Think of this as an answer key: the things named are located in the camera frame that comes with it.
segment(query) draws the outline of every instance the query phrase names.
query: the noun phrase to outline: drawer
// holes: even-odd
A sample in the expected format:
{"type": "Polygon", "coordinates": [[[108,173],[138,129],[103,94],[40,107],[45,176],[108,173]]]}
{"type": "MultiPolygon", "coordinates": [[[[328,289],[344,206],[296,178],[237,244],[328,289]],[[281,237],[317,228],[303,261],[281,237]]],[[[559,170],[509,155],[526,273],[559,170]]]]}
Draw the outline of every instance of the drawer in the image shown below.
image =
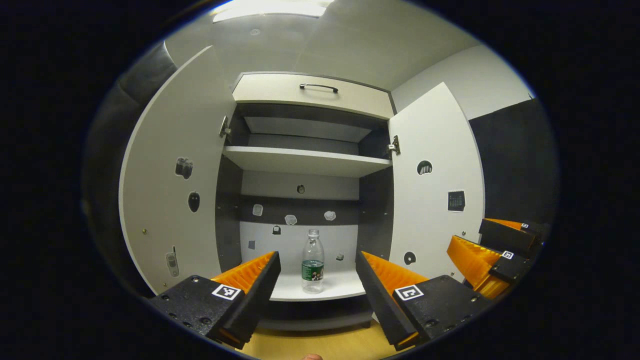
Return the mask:
{"type": "Polygon", "coordinates": [[[243,74],[233,92],[237,103],[274,103],[317,106],[350,111],[378,119],[394,116],[390,94],[345,80],[300,74],[243,74]],[[317,84],[338,89],[300,84],[317,84]]]}

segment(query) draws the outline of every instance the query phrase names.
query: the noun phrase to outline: drawer handle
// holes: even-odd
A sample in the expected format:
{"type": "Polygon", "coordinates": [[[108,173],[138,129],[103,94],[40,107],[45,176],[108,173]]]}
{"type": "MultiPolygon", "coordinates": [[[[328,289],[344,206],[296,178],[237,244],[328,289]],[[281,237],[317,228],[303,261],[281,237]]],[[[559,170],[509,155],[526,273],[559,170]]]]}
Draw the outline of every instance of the drawer handle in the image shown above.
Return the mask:
{"type": "Polygon", "coordinates": [[[304,89],[305,86],[320,86],[321,88],[329,88],[329,89],[333,89],[333,92],[337,94],[338,92],[338,88],[334,88],[333,86],[326,86],[326,85],[318,85],[318,84],[300,84],[300,88],[304,89]]]}

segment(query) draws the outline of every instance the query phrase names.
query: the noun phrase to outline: water bottle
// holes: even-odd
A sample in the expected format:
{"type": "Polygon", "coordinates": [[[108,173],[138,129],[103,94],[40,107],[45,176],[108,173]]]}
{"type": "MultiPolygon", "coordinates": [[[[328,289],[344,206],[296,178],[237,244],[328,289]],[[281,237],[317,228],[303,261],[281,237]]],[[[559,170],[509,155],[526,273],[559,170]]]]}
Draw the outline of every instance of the water bottle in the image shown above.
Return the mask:
{"type": "Polygon", "coordinates": [[[305,248],[302,250],[302,290],[305,293],[322,291],[324,277],[324,249],[319,231],[310,229],[305,248]]]}

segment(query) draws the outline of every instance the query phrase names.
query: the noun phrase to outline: white wall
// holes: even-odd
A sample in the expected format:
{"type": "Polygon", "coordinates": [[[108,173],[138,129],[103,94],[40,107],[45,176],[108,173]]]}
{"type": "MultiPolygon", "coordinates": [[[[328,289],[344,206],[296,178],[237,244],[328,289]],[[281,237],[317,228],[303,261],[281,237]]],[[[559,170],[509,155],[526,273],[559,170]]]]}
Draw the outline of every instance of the white wall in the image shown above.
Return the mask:
{"type": "Polygon", "coordinates": [[[401,111],[444,82],[467,120],[535,97],[527,84],[484,45],[471,47],[430,66],[392,91],[401,111]]]}

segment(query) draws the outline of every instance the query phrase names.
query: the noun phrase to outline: ceiling light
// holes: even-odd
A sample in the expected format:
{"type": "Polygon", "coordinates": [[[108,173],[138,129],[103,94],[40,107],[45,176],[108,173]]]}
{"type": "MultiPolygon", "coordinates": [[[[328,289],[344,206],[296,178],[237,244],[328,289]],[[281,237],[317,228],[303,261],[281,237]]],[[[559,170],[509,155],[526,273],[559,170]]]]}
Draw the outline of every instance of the ceiling light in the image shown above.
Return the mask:
{"type": "Polygon", "coordinates": [[[213,22],[262,14],[320,17],[333,0],[232,0],[213,9],[213,22]]]}

